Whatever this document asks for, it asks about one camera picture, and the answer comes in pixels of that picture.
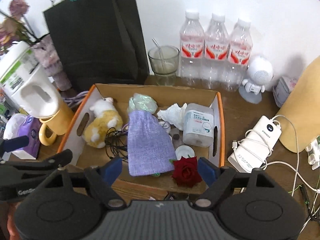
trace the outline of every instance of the crumpled plastic wrapper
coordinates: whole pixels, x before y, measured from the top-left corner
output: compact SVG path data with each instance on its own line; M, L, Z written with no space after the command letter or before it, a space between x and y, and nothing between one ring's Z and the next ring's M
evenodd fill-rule
M129 99L129 106L127 109L128 114L136 110L144 110L154 114L158 106L152 97L135 93Z
M177 103L169 106L167 110L159 110L157 113L158 119L162 119L170 124L173 124L180 131L183 131L184 114L187 108L187 103L179 107Z

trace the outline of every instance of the white plastic jug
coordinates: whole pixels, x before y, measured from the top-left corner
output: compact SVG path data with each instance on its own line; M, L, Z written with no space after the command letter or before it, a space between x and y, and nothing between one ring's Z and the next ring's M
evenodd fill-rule
M59 109L60 94L24 41L13 45L0 61L0 84L7 95L36 118L52 116Z

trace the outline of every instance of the yellow cylinder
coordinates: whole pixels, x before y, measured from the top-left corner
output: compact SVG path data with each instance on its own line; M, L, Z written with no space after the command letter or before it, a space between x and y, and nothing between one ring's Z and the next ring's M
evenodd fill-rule
M299 144L299 152L320 135L320 56L303 72L294 90L277 114L282 114L294 125ZM292 125L283 117L280 142L289 151L297 152Z

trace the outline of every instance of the mug handle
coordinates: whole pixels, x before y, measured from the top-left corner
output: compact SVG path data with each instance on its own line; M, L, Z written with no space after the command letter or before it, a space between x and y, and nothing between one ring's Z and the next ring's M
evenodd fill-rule
M47 127L48 126L43 123L39 130L39 140L45 146L52 145L57 138L57 134L55 134L54 132L52 132L52 135L49 138L45 135L45 130L47 129Z

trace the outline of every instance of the white robot figurine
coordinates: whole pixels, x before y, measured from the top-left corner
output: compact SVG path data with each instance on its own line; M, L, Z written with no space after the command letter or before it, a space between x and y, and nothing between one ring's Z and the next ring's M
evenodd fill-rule
M240 95L248 102L257 104L261 102L261 93L265 91L265 85L273 78L271 63L263 56L253 56L249 60L247 78L241 82Z

